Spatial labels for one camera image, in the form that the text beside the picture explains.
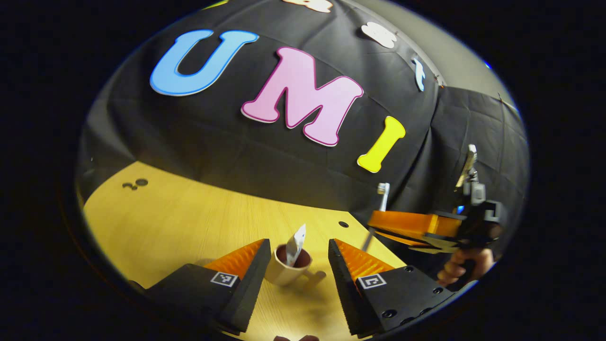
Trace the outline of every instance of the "wooden table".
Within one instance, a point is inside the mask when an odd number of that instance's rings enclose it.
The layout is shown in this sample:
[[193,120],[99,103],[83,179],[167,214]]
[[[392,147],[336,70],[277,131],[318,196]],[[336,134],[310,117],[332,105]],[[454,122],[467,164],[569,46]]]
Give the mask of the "wooden table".
[[[135,191],[125,182],[145,178]],[[328,262],[328,240],[361,247],[367,230],[348,212],[300,206],[228,191],[135,162],[103,183],[84,205],[99,246],[127,279],[149,288],[182,265],[204,265],[261,238],[271,249],[307,224],[310,270],[327,276],[303,290],[302,276],[283,288],[263,281],[242,340],[357,340],[351,336]],[[349,224],[348,228],[339,221]],[[398,268],[405,264],[373,240],[368,253]]]

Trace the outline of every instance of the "human hand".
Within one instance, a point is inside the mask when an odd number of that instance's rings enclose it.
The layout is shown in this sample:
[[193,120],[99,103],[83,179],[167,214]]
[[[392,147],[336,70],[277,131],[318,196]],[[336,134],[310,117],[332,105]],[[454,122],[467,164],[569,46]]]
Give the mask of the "human hand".
[[494,265],[493,253],[490,249],[459,249],[453,253],[450,260],[444,265],[444,269],[438,273],[438,284],[446,287],[458,281],[459,277],[465,274],[465,269],[460,265],[465,263],[467,259],[472,259],[476,262],[469,282],[482,277]]
[[[290,341],[290,340],[288,340],[287,338],[282,337],[282,336],[276,336],[273,339],[273,341]],[[317,336],[305,335],[299,341],[320,341],[320,339]]]

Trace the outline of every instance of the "black cloth backdrop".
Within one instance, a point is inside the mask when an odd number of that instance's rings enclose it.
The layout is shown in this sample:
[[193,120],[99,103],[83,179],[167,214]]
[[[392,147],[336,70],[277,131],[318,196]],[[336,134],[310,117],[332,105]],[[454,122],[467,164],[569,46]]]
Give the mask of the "black cloth backdrop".
[[[318,13],[277,0],[230,1],[187,16],[145,42],[110,78],[90,109],[76,179],[82,199],[138,160],[233,191],[349,211],[364,224],[379,206],[376,188],[381,182],[391,184],[389,210],[452,210],[453,188],[467,145],[473,143],[488,199],[508,209],[506,233],[493,247],[500,254],[517,226],[530,174],[518,112],[481,93],[440,88],[426,66],[425,90],[420,92],[412,58],[423,60],[416,52],[402,39],[386,49],[360,29],[369,21],[385,23],[382,18],[351,4],[332,3],[331,13]],[[179,66],[183,74],[201,68],[221,42],[222,32],[246,30],[259,39],[243,46],[204,91],[183,97],[156,93],[150,86],[155,65],[178,36],[200,29],[214,34],[189,51]],[[318,87],[345,75],[364,89],[348,111],[335,147],[303,136],[303,125],[315,113],[294,129],[286,128],[284,96],[278,104],[280,119],[273,124],[240,113],[276,67],[276,50],[283,46],[315,58]],[[380,136],[386,116],[400,121],[406,136],[373,174],[356,160]],[[443,263],[444,257],[381,240],[405,262]]]

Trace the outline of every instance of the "pink letter m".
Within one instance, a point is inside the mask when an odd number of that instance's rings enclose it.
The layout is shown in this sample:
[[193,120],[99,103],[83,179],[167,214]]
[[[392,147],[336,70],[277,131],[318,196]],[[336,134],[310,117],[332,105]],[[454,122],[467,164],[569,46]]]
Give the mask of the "pink letter m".
[[339,128],[353,101],[364,94],[353,79],[340,76],[316,89],[313,57],[292,47],[281,47],[278,66],[254,101],[242,105],[242,114],[259,122],[278,120],[278,100],[286,91],[286,126],[292,129],[320,108],[316,119],[303,127],[309,139],[333,147],[339,142]]

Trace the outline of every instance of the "cup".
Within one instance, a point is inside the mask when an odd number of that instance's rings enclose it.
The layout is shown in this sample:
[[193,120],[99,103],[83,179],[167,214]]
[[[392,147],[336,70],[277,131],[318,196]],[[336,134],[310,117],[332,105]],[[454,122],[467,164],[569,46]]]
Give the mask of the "cup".
[[313,286],[322,280],[326,274],[322,271],[317,274],[309,272],[311,261],[309,253],[305,249],[301,249],[294,265],[286,265],[286,244],[282,244],[273,251],[267,270],[265,270],[265,279],[275,285],[285,286],[293,283],[299,276],[304,275],[309,279],[306,286]]

